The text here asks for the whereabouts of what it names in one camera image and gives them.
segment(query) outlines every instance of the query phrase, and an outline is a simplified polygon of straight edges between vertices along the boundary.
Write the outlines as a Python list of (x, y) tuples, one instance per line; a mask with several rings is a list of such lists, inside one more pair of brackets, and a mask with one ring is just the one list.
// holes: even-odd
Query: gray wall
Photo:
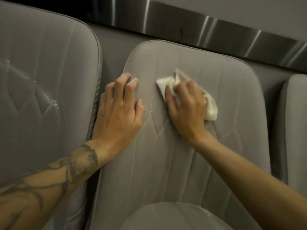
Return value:
[[(121, 74), (132, 50), (141, 42), (154, 38), (110, 27), (94, 24), (89, 25), (94, 30), (102, 46), (103, 79), (101, 91), (103, 91), (107, 83), (114, 81)], [(246, 62), (254, 69), (259, 77), (266, 102), (268, 126), (271, 128), (279, 91), (285, 80), (296, 72), (254, 61), (246, 60)]]
[(307, 41), (307, 0), (155, 0)]

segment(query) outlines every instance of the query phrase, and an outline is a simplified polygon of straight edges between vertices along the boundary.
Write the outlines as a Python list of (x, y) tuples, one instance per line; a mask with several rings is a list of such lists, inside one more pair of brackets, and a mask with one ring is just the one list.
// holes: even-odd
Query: white cloth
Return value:
[[(191, 80), (185, 73), (180, 71), (179, 69), (175, 70), (175, 77), (164, 77), (156, 80), (156, 84), (158, 85), (162, 97), (165, 100), (165, 89), (166, 86), (168, 85), (171, 93), (176, 97), (176, 100), (178, 104), (180, 104), (180, 100), (178, 96), (174, 93), (173, 87), (177, 84), (179, 84), (181, 81), (187, 82)], [(206, 115), (205, 115), (205, 120), (207, 121), (215, 121), (217, 119), (217, 105), (215, 103), (215, 100), (213, 97), (202, 88), (204, 98), (207, 101), (207, 109), (206, 109)]]

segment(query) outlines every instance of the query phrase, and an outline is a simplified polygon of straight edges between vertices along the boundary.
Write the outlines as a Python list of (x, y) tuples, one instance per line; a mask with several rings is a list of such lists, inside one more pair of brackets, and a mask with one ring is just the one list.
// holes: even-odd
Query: gray leather upholstery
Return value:
[(178, 136), (155, 80), (181, 69), (216, 100), (205, 123), (221, 143), (270, 172), (263, 93), (253, 70), (229, 56), (166, 41), (131, 53), (124, 72), (139, 78), (144, 124), (133, 143), (101, 170), (91, 230), (118, 229), (144, 205), (179, 201), (202, 206), (234, 229), (260, 229), (209, 164)]
[(141, 207), (119, 230), (233, 230), (207, 210), (179, 202), (161, 202)]
[(307, 75), (296, 74), (280, 94), (271, 138), (272, 168), (278, 178), (307, 197)]
[[(67, 16), (0, 1), (0, 183), (68, 155), (91, 133), (102, 54)], [(44, 229), (79, 229), (85, 184)]]

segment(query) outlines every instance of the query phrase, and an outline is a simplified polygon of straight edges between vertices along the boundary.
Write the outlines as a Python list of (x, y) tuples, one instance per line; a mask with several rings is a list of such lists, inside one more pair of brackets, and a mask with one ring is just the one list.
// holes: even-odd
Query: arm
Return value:
[(41, 229), (55, 207), (96, 170), (116, 157), (136, 136), (144, 107), (134, 108), (135, 78), (129, 73), (106, 86), (101, 95), (92, 140), (39, 170), (0, 186), (0, 229)]
[(194, 81), (174, 88), (166, 102), (179, 133), (216, 170), (251, 216), (264, 230), (307, 229), (307, 200), (248, 160), (220, 144), (204, 129), (206, 101)]

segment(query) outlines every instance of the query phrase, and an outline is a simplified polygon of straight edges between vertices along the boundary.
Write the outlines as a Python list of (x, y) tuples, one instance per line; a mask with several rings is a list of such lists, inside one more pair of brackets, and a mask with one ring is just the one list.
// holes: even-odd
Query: stainless steel panel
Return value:
[(307, 72), (307, 43), (150, 0), (93, 0), (89, 20)]

